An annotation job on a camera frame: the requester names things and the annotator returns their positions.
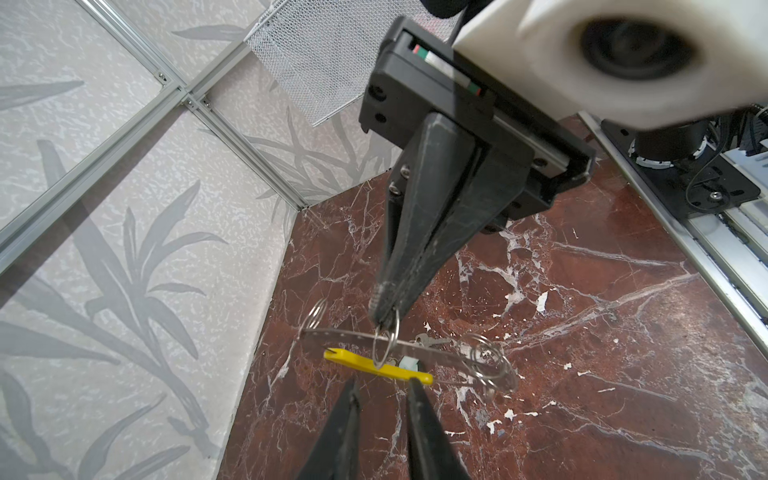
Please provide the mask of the aluminium frame crossbar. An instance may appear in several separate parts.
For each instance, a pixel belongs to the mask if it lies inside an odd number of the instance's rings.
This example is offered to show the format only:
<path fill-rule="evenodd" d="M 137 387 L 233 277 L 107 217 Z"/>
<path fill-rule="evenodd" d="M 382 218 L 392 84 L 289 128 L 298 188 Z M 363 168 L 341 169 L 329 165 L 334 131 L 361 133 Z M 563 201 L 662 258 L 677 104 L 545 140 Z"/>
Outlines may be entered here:
<path fill-rule="evenodd" d="M 6 271 L 74 203 L 98 183 L 185 98 L 171 82 L 149 104 L 86 156 L 1 230 L 1 270 Z"/>

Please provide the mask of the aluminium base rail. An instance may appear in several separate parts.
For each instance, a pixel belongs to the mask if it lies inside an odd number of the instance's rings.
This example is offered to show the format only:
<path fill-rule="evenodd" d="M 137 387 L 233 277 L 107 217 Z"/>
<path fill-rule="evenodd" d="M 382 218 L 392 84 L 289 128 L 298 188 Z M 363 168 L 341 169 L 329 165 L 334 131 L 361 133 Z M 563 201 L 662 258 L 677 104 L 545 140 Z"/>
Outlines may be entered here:
<path fill-rule="evenodd" d="M 721 217 L 675 219 L 610 142 L 599 119 L 585 111 L 578 116 L 760 352 L 766 355 L 767 263 L 762 257 L 767 252 L 767 240 L 760 236 L 760 228 L 737 209 L 730 209 Z"/>

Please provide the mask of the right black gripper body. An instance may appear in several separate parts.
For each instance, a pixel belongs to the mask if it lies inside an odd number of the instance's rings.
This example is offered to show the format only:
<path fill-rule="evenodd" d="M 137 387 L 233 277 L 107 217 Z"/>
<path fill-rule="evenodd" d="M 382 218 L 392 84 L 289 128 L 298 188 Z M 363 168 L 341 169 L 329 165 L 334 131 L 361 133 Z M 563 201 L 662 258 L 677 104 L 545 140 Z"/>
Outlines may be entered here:
<path fill-rule="evenodd" d="M 519 220 L 587 183 L 595 152 L 554 119 L 492 78 L 412 19 L 389 27 L 369 76 L 359 121 L 404 148 L 422 120 L 440 113 L 488 147 L 522 162 L 523 190 L 502 211 Z"/>

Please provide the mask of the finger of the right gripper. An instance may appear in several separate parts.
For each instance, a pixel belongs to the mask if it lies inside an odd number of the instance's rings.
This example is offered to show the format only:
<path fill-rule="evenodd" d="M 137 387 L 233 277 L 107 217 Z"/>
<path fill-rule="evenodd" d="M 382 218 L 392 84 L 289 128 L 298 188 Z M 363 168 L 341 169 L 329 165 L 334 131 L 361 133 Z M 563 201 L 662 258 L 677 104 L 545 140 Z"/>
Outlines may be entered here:
<path fill-rule="evenodd" d="M 512 155 L 477 147 L 476 154 L 467 180 L 423 256 L 425 265 L 437 272 L 522 192 L 534 158 L 528 147 Z"/>
<path fill-rule="evenodd" d="M 404 318 L 436 275 L 423 256 L 474 166 L 476 149 L 471 133 L 433 112 L 400 153 L 389 177 L 385 250 L 369 305 L 375 326 Z"/>

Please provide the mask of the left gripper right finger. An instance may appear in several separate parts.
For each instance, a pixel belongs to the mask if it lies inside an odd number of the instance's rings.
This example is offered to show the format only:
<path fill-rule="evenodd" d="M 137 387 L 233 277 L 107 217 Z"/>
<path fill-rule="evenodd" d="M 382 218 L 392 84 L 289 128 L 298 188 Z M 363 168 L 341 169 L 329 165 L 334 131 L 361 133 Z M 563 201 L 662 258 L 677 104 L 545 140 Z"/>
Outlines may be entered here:
<path fill-rule="evenodd" d="M 469 480 L 422 383 L 415 378 L 408 380 L 406 415 L 410 478 Z"/>

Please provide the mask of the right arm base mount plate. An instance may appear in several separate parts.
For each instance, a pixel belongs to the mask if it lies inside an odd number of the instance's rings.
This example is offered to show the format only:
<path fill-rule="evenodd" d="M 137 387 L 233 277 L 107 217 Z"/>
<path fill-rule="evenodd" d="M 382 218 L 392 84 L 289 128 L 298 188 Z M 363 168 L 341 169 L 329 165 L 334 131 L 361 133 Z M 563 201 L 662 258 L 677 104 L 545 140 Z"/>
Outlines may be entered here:
<path fill-rule="evenodd" d="M 678 220 L 719 214 L 758 198 L 760 188 L 725 159 L 737 136 L 734 114 L 636 131 L 608 120 L 609 141 Z"/>

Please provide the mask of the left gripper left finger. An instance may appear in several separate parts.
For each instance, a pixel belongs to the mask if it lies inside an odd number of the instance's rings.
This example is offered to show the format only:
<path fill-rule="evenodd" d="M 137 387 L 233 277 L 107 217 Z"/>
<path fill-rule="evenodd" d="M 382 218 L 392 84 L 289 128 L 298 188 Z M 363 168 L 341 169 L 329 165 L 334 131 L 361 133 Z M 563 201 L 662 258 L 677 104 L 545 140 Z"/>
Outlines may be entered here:
<path fill-rule="evenodd" d="M 297 479 L 357 479 L 361 405 L 355 379 L 346 382 Z"/>

